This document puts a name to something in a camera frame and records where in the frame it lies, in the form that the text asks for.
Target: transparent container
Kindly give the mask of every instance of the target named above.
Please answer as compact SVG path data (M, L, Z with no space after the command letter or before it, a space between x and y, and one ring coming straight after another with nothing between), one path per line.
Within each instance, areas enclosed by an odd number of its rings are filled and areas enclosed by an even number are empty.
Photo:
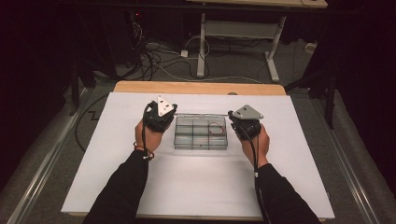
M177 115L175 149L225 150L228 146L224 116Z

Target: black sleeve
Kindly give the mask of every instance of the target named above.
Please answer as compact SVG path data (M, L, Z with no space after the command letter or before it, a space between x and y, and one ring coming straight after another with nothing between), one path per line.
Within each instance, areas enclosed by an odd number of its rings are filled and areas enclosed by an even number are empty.
M96 198L83 223L134 223L149 170L149 162L143 160L143 154L143 151L135 150L120 165Z
M272 164L262 166L258 172L262 202L272 224L320 223L304 199Z

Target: bracelet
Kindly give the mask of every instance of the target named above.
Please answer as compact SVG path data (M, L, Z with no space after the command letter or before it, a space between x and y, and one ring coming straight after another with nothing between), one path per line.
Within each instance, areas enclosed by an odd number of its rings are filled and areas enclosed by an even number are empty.
M144 150L144 148L143 147L139 147L139 146L137 146L136 145L136 142L134 142L134 150L141 150L141 149L143 149ZM145 159L148 159L149 161L151 161L152 159L154 159L154 157L155 157L155 155L154 155L154 152L151 152L150 150L148 150L147 149L147 151L148 151L148 156L147 157L143 157L143 159L145 160Z

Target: gray carpet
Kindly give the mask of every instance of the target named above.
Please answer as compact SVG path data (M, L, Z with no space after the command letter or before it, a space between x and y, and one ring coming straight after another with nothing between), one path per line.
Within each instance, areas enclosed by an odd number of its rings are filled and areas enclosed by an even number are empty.
M263 62L262 49L268 49L269 43L263 41L254 48L233 49L228 52L229 46L216 49L217 42L211 45L211 52L206 58L209 67L208 78L218 77L249 77L262 83L271 83L267 67ZM286 85L302 75L309 62L310 55L304 53L304 42L280 45L275 56L276 67L280 76L280 84ZM175 58L175 55L161 53L163 61ZM127 70L120 66L119 72ZM191 77L189 67L185 63L176 63L165 68L167 73L175 77L194 79ZM191 62L191 71L195 72L194 61ZM163 70L158 70L152 80L180 81L170 77ZM97 78L98 85L92 91L88 105L113 90L114 82L103 81ZM241 82L253 83L242 78L226 78L212 80L211 82ZM295 90L290 93L297 115L302 124L308 145L311 148L319 173L323 180L325 189L329 192L330 202L336 219L328 220L327 223L365 223L364 217L359 209L355 198L350 190L346 178L335 158L332 141L327 134L327 129L320 121L321 117L315 109L313 100L309 99L305 90ZM89 144L92 133L97 123L97 118L105 104L105 99L93 105L82 117L78 124L77 134L82 147ZM334 109L334 132L339 138L343 149L351 160L351 165L357 177L363 184L369 200L372 202L377 213L379 223L396 223L395 202L392 194L376 170L373 161L367 154L359 135L350 121L342 99L337 95ZM65 124L67 111L70 105L66 105L59 118L55 118L46 131L44 131L31 147L21 162L19 169L8 182L6 188L0 195L0 223L7 223L13 210L21 199L27 186L32 180L35 171L53 145L57 135ZM81 223L82 217L71 217L60 212L67 191L72 184L74 175L83 157L83 150L79 147L75 133L69 133L65 139L63 152L54 166L45 187L42 189L37 201L25 223ZM198 220L152 220L139 219L139 223L230 223L225 221L198 221Z

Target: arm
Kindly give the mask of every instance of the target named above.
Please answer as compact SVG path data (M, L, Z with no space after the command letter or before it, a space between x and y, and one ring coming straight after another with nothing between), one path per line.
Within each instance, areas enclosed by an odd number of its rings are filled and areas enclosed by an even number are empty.
M134 128L135 151L109 178L83 223L134 222L149 171L149 160L143 159L142 130L143 123L140 121ZM162 137L162 133L155 133L146 127L149 154L160 145Z
M270 138L263 125L260 134L252 139L252 143L258 160L258 182L262 193L262 203L271 223L320 223L289 181L268 162L266 155ZM241 144L245 155L254 164L249 141L241 140Z

